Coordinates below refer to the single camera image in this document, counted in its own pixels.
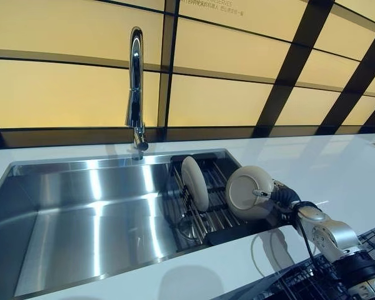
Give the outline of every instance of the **black frame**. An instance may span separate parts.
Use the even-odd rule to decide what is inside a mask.
[[[302,16],[293,41],[285,41],[256,32],[226,26],[194,17],[183,16],[179,13],[180,0],[165,0],[164,10],[151,9],[111,0],[95,0],[113,5],[142,9],[164,15],[162,33],[161,65],[145,64],[144,70],[160,73],[159,106],[157,127],[147,128],[149,142],[164,141],[197,141],[205,139],[241,139],[241,138],[266,138],[276,136],[312,136],[323,134],[357,134],[375,133],[375,111],[363,126],[342,126],[341,124],[350,113],[351,109],[364,94],[369,83],[375,77],[375,40],[372,42],[364,58],[359,61],[359,66],[341,91],[341,95],[328,112],[320,126],[275,126],[293,87],[300,86],[297,79],[314,48],[314,44],[321,32],[323,25],[333,5],[350,9],[335,4],[333,0],[309,0]],[[367,22],[375,22],[351,11]],[[275,81],[255,76],[243,76],[223,72],[213,72],[183,67],[174,67],[174,52],[178,19],[192,19],[202,23],[221,26],[249,34],[265,36],[290,44],[282,67]],[[127,61],[104,59],[98,57],[74,56],[67,54],[51,54],[29,51],[0,50],[0,59],[39,61],[46,63],[82,64],[87,66],[100,66],[104,68],[127,69]],[[258,82],[272,84],[271,93],[266,101],[257,124],[253,126],[221,126],[221,127],[168,127],[169,102],[173,74],[199,76],[204,78],[228,79],[236,81]],[[309,87],[333,90],[328,87]],[[84,144],[115,144],[131,143],[133,140],[132,129],[125,127],[94,127],[94,128],[17,128],[0,129],[0,149],[41,147],[41,146],[67,146]]]

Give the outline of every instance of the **robotic arm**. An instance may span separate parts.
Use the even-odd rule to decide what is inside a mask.
[[[255,189],[252,193],[272,200],[281,218],[290,220],[304,239],[316,245],[352,297],[375,298],[375,261],[350,226],[332,220],[312,202],[302,202],[295,191],[278,181],[272,192]]]

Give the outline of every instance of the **white plate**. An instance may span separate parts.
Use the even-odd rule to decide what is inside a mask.
[[[197,209],[207,211],[208,192],[206,182],[199,165],[191,156],[188,156],[182,162],[182,180],[189,189]]]
[[[274,181],[257,166],[240,167],[233,172],[226,184],[226,202],[232,213],[243,220],[264,219],[272,210],[273,202],[255,196],[253,190],[272,192]]]

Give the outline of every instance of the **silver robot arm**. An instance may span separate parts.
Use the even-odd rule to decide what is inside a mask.
[[[302,202],[294,190],[265,176],[266,171],[259,172],[259,169],[256,167],[249,173],[256,182],[252,193],[257,198],[273,201],[282,223],[293,225],[304,238],[311,259],[313,255],[308,240],[334,266],[339,281],[354,299],[375,298],[375,261],[364,250],[353,229],[344,222],[332,220],[314,203]],[[269,185],[273,185],[272,191],[265,190]]]
[[[296,224],[298,233],[303,236],[302,228],[307,238],[335,266],[348,293],[356,299],[375,298],[375,262],[351,227],[332,220],[312,203],[301,205],[296,211],[296,222],[300,222]]]

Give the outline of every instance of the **faucet spout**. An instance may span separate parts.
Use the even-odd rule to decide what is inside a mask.
[[[125,125],[134,129],[134,145],[140,151],[148,149],[143,123],[143,33],[133,27],[129,57],[129,101]]]

